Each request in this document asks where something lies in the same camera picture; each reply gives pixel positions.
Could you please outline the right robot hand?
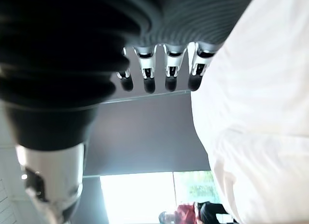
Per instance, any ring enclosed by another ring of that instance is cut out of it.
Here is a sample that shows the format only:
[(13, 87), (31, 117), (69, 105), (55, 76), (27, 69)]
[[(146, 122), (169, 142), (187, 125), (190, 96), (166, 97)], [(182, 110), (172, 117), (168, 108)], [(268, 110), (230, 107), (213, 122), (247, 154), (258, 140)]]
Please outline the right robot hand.
[(83, 189), (98, 106), (130, 86), (133, 47), (154, 89), (155, 46), (178, 57), (190, 42), (209, 60), (252, 0), (0, 0), (0, 98), (26, 174), (49, 224), (67, 224)]

